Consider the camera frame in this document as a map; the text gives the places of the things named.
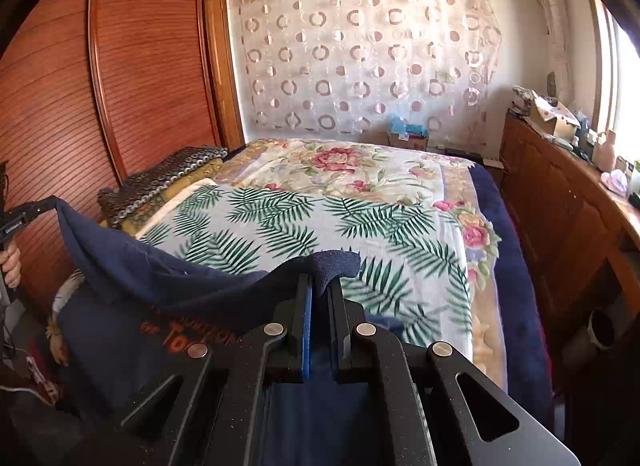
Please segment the left hand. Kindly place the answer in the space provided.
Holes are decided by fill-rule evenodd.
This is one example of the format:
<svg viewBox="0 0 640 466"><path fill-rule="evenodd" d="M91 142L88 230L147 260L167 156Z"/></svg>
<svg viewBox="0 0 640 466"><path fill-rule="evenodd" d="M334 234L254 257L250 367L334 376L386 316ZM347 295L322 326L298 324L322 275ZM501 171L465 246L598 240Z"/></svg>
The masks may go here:
<svg viewBox="0 0 640 466"><path fill-rule="evenodd" d="M10 241L0 252L1 273L6 286L15 289L21 283L21 252L15 241Z"/></svg>

